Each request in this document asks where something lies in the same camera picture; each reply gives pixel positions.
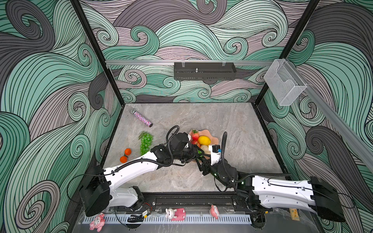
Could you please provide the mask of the pale fake pear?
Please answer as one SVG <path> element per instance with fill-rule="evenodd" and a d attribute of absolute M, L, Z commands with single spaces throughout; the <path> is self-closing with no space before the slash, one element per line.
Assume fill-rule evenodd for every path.
<path fill-rule="evenodd" d="M 210 152 L 210 150 L 209 150 L 209 148 L 208 148 L 207 145 L 201 145 L 200 149 L 202 149 L 205 154 L 211 154 L 211 152 Z"/>

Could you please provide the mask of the red fake strawberry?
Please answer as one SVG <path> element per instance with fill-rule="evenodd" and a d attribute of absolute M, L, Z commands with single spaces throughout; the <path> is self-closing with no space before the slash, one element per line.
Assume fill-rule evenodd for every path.
<path fill-rule="evenodd" d="M 200 135 L 199 135 L 199 131 L 197 130 L 192 130 L 191 131 L 191 138 L 193 141 L 197 141 L 199 139 Z"/>

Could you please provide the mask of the yellow fake lemon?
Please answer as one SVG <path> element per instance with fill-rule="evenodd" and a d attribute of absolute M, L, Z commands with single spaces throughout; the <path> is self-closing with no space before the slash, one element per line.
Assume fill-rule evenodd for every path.
<path fill-rule="evenodd" d="M 207 136 L 200 136 L 197 141 L 200 145 L 209 146 L 211 144 L 211 139 Z"/>

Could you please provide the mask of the pink wavy fruit bowl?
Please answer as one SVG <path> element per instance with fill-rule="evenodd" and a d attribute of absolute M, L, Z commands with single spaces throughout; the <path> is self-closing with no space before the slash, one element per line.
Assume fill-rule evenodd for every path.
<path fill-rule="evenodd" d="M 192 138 L 191 138 L 191 131 L 189 132 L 189 140 L 190 142 L 192 142 Z M 219 144 L 219 139 L 216 138 L 216 137 L 213 137 L 210 133 L 209 130 L 202 130 L 202 131 L 199 131 L 199 135 L 200 136 L 207 136 L 211 139 L 211 144 L 210 145 L 218 145 Z"/>

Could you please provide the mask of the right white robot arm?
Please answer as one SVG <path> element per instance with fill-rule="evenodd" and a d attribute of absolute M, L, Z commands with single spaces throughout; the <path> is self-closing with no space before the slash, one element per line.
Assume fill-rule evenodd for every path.
<path fill-rule="evenodd" d="M 219 154 L 196 158 L 203 175 L 211 174 L 225 188 L 232 188 L 249 209 L 264 212 L 271 208 L 292 208 L 316 213 L 320 218 L 345 222 L 338 191 L 322 178 L 288 181 L 275 179 L 276 174 L 240 173 Z"/>

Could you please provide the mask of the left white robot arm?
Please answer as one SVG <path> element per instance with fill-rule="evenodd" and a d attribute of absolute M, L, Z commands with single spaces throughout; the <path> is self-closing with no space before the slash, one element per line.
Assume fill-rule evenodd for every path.
<path fill-rule="evenodd" d="M 177 133 L 165 145 L 155 146 L 123 165 L 106 169 L 95 167 L 91 174 L 83 175 L 78 188 L 85 215 L 94 216 L 112 206 L 138 209 L 142 205 L 140 190 L 134 186 L 128 189 L 121 186 L 148 172 L 170 167 L 175 159 L 186 164 L 199 156 L 198 149 L 189 141 L 188 134 Z"/>

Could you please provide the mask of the orange fake tangerine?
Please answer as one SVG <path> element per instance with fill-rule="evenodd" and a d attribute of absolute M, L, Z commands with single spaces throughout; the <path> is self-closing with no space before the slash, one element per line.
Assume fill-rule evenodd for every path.
<path fill-rule="evenodd" d="M 120 157 L 119 160 L 120 160 L 121 163 L 124 164 L 124 163 L 126 163 L 128 161 L 128 157 L 127 156 L 122 156 L 122 157 Z"/>
<path fill-rule="evenodd" d="M 132 153 L 132 151 L 131 151 L 130 148 L 127 148 L 127 149 L 125 150 L 125 152 L 124 152 L 124 154 L 125 154 L 126 156 L 129 156 L 131 153 Z"/>

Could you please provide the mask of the small pink figurine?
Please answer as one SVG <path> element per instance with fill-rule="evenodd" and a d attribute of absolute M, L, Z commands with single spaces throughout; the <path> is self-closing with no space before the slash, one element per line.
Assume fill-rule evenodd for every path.
<path fill-rule="evenodd" d="M 211 214 L 211 216 L 212 216 L 214 219 L 216 219 L 216 220 L 219 219 L 220 213 L 219 213 L 219 211 L 218 211 L 217 206 L 215 206 L 215 205 L 211 205 L 211 208 L 210 208 L 210 214 Z"/>

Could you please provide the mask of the purple sprinkle tube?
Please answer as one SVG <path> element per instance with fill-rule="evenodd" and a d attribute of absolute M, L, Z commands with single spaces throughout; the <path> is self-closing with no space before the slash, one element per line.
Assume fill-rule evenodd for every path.
<path fill-rule="evenodd" d="M 144 123 L 146 126 L 148 126 L 149 128 L 153 126 L 153 123 L 150 120 L 148 120 L 146 117 L 144 117 L 141 113 L 139 113 L 135 108 L 131 109 L 130 113 L 134 115 L 142 123 Z"/>

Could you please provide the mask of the yellow warning sticker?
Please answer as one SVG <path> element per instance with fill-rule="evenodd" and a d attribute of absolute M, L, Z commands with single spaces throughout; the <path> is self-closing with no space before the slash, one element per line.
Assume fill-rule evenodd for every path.
<path fill-rule="evenodd" d="M 292 220 L 294 220 L 294 221 L 300 221 L 297 209 L 290 208 L 289 212 L 290 212 L 290 216 L 291 216 Z"/>

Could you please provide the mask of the pink plush toy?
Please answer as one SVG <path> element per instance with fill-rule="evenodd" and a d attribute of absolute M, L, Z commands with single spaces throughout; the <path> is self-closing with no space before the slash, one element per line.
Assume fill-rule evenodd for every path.
<path fill-rule="evenodd" d="M 105 225 L 105 215 L 104 215 L 104 213 L 100 213 L 90 223 L 89 229 L 91 231 L 97 230 L 97 232 L 99 233 L 102 230 L 102 228 L 104 227 L 104 225 Z"/>

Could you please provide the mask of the black wall tray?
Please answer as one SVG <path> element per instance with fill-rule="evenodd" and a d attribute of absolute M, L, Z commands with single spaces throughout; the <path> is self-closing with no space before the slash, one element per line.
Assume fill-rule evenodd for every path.
<path fill-rule="evenodd" d="M 174 64 L 174 78 L 179 81 L 231 81 L 236 74 L 234 63 L 224 66 L 218 63 Z"/>

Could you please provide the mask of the aluminium rail back wall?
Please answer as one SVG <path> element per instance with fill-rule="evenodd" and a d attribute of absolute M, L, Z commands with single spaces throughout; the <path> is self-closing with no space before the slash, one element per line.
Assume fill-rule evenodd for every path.
<path fill-rule="evenodd" d="M 175 63 L 218 63 L 224 66 L 226 63 L 234 63 L 237 66 L 270 66 L 273 60 L 270 61 L 255 61 L 255 60 L 106 60 L 107 66 L 172 66 Z"/>

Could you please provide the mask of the aluminium rail wall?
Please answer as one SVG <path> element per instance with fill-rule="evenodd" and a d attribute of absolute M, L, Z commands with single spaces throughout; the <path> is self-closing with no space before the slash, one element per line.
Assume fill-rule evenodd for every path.
<path fill-rule="evenodd" d="M 175 63 L 218 63 L 224 66 L 226 63 L 234 63 L 237 66 L 270 66 L 273 60 L 270 61 L 255 61 L 255 60 L 106 60 L 107 66 L 172 66 Z"/>
<path fill-rule="evenodd" d="M 315 68 L 301 65 L 298 69 L 292 62 L 289 65 L 298 80 L 307 86 L 306 94 L 311 97 L 318 109 L 328 119 L 336 132 L 344 139 L 349 148 L 370 170 L 373 170 L 373 152 L 371 148 L 353 131 L 338 114 L 337 98 L 327 80 Z"/>

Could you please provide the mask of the aluminium rail right wall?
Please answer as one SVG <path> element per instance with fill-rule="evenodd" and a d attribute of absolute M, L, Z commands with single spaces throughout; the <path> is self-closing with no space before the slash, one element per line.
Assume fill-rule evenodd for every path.
<path fill-rule="evenodd" d="M 318 109 L 328 119 L 336 132 L 344 139 L 349 148 L 370 170 L 373 170 L 373 152 L 371 148 L 353 131 L 338 114 L 337 98 L 327 80 L 315 68 L 301 65 L 298 69 L 292 62 L 289 65 L 298 80 L 307 86 L 306 94 L 311 97 Z"/>

